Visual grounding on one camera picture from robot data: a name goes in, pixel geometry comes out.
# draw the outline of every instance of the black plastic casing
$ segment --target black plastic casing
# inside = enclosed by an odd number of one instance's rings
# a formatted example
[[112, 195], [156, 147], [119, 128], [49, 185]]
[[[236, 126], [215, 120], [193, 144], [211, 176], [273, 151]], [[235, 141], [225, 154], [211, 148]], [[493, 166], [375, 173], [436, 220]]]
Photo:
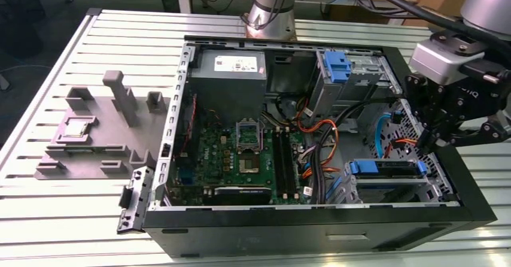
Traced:
[[[185, 40], [211, 43], [239, 41], [240, 47], [247, 42], [271, 42], [371, 48], [381, 51], [401, 86], [404, 76], [411, 73], [393, 47], [240, 38], [185, 37]], [[436, 157], [456, 191], [459, 207], [437, 204], [412, 208], [148, 211], [143, 228], [171, 257], [408, 250], [451, 232], [471, 230], [496, 220], [456, 149], [443, 147]]]

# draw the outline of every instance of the open computer tower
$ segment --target open computer tower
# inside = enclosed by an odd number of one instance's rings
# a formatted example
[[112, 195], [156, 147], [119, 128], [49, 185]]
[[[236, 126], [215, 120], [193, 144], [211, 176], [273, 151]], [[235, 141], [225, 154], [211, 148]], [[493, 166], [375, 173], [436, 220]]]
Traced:
[[[456, 149], [412, 144], [407, 74], [392, 47], [187, 37], [157, 161], [132, 174], [117, 232], [147, 232], [172, 257], [244, 256], [407, 250], [493, 221]], [[395, 100], [315, 146], [331, 127], [300, 128], [375, 98]], [[316, 194], [308, 154], [335, 146]]]

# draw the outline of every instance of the power supply label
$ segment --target power supply label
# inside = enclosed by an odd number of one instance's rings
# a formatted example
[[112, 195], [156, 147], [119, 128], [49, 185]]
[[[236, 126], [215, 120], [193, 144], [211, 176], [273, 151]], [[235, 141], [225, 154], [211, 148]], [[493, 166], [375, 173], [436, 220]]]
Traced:
[[215, 71], [257, 72], [257, 58], [255, 56], [217, 56], [215, 57]]

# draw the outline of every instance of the aluminum extrusion table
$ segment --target aluminum extrusion table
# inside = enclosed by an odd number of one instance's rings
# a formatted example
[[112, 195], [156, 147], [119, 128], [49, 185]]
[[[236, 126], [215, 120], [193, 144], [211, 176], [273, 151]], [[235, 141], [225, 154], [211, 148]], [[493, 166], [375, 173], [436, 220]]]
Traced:
[[[308, 20], [296, 21], [296, 31], [301, 41], [395, 46], [405, 58], [429, 35], [423, 28]], [[245, 266], [261, 259], [265, 266], [511, 265], [509, 143], [459, 149], [497, 221], [400, 253], [171, 259], [147, 234], [116, 235], [117, 201], [128, 180], [36, 180], [34, 167], [62, 119], [70, 86], [109, 95], [103, 73], [119, 69], [135, 96], [149, 90], [168, 93], [185, 34], [241, 37], [244, 26], [236, 17], [199, 14], [103, 10], [85, 16], [0, 151], [1, 266]]]

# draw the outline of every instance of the ram slot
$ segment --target ram slot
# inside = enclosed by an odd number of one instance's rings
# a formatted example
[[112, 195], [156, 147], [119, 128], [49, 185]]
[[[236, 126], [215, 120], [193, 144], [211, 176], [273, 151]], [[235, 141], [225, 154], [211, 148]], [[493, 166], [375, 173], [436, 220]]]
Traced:
[[284, 167], [285, 177], [285, 193], [289, 197], [296, 194], [296, 176], [293, 171], [293, 151], [291, 149], [289, 133], [283, 132], [280, 136], [281, 140], [281, 160]]
[[273, 169], [275, 169], [275, 182], [277, 184], [277, 196], [281, 197], [285, 194], [285, 175], [284, 175], [284, 163], [281, 157], [281, 133], [273, 131], [271, 135], [271, 143], [273, 144]]

